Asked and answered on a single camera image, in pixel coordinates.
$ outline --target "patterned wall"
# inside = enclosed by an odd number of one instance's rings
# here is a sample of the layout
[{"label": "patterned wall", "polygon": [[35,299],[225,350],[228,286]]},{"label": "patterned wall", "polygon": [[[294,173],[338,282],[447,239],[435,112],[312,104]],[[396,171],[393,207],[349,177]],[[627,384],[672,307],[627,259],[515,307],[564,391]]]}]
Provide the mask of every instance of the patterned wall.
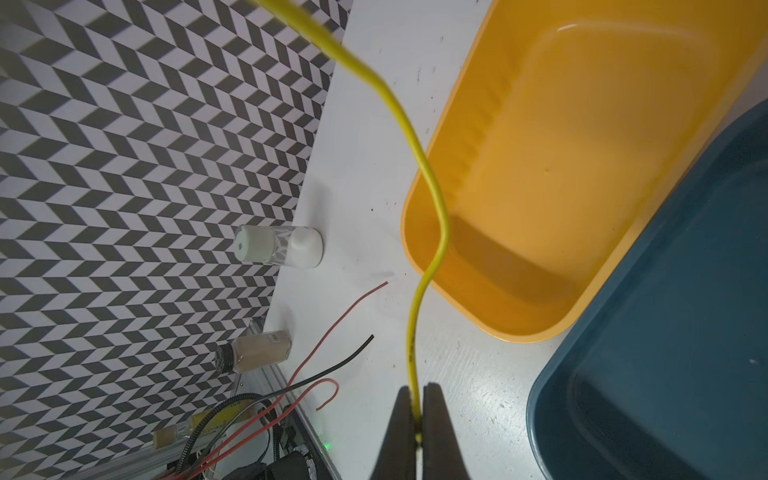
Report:
[{"label": "patterned wall", "polygon": [[277,273],[233,229],[291,221],[333,63],[247,0],[0,12],[0,480],[57,478],[225,397]]}]

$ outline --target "yellow wire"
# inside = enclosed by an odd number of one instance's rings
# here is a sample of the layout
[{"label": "yellow wire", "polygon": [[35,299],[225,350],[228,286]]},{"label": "yellow wire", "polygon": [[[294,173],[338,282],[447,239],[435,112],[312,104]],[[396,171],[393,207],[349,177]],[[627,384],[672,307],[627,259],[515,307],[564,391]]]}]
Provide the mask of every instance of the yellow wire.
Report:
[{"label": "yellow wire", "polygon": [[288,0],[251,1],[261,4],[282,23],[291,27],[306,40],[311,41],[325,55],[351,71],[357,78],[368,84],[368,86],[379,94],[384,104],[392,112],[392,115],[395,116],[403,134],[406,136],[408,145],[411,147],[411,151],[416,158],[416,163],[419,165],[419,170],[421,171],[422,176],[427,183],[429,193],[432,196],[432,202],[435,204],[437,218],[440,224],[440,241],[438,243],[437,251],[435,251],[435,256],[425,270],[424,275],[419,282],[419,286],[416,287],[416,292],[413,295],[411,310],[408,315],[408,333],[406,338],[408,384],[411,390],[411,410],[413,411],[413,419],[416,425],[417,442],[420,443],[422,411],[421,399],[419,398],[419,379],[416,376],[416,322],[419,318],[419,307],[422,305],[424,292],[427,290],[427,286],[429,286],[429,283],[435,276],[435,272],[437,272],[437,269],[440,267],[440,263],[442,263],[442,260],[445,258],[445,254],[448,252],[449,243],[448,210],[445,208],[445,200],[440,192],[440,186],[437,183],[437,179],[435,179],[435,174],[429,167],[427,157],[424,155],[422,145],[419,143],[419,137],[416,136],[416,132],[413,130],[413,126],[408,120],[406,111],[403,110],[395,95],[389,90],[387,84],[377,75],[377,73],[347,51],[325,28],[315,23],[304,10],[290,3]]}]

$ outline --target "dark teal tray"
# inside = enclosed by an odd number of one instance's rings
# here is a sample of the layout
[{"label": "dark teal tray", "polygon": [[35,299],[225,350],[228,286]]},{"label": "dark teal tray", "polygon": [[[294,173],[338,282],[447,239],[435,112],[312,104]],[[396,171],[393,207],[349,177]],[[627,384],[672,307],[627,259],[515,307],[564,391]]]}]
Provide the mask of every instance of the dark teal tray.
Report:
[{"label": "dark teal tray", "polygon": [[704,152],[528,398],[545,476],[768,478],[768,101]]}]

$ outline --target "yellow tray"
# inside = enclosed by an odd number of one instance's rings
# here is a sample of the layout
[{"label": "yellow tray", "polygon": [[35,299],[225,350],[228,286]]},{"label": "yellow tray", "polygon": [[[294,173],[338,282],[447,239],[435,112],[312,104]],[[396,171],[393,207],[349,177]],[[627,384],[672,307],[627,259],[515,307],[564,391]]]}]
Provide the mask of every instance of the yellow tray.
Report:
[{"label": "yellow tray", "polygon": [[[427,152],[454,232],[435,288],[499,339],[563,332],[767,51],[767,0],[497,0]],[[401,231],[423,273],[420,176]]]}]

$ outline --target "white table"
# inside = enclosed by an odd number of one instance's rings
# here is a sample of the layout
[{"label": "white table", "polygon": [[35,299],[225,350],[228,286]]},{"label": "white table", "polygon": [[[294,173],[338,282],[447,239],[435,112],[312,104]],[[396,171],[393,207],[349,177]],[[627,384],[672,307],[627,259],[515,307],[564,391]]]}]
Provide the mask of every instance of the white table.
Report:
[{"label": "white table", "polygon": [[[393,86],[429,142],[491,0],[355,0],[344,44]],[[729,119],[768,97],[768,68]],[[341,323],[300,379],[376,339],[304,401],[343,478],[368,478],[395,395],[406,379],[406,320],[418,277],[403,253],[400,216],[416,165],[384,105],[337,68],[294,224],[317,228],[326,250],[313,270],[282,269],[266,329],[293,338],[286,377],[361,294],[384,280]],[[436,291],[424,299],[416,353],[422,384],[441,384],[464,462],[473,478],[543,478],[525,430],[528,392],[561,337],[534,345],[491,338]]]}]

